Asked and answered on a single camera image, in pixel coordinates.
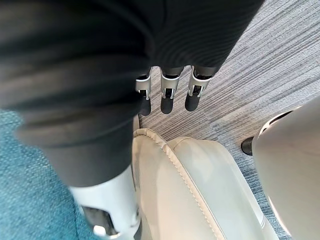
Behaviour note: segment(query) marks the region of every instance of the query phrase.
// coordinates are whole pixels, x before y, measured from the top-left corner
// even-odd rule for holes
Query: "white seat back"
[[[132,152],[142,240],[278,240],[221,144],[138,129]]]

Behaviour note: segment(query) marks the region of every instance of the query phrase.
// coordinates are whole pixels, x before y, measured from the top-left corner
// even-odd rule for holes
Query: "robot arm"
[[[0,108],[19,112],[19,138],[46,154],[95,234],[133,237],[139,226],[132,123],[141,102],[150,112],[148,69],[162,69],[169,113],[183,66],[204,66],[190,79],[193,111],[262,2],[0,3]]]
[[[0,4],[0,107],[20,113],[18,137],[46,154],[96,235],[133,237],[132,123],[135,79],[150,65],[145,41],[102,6],[71,2]]]

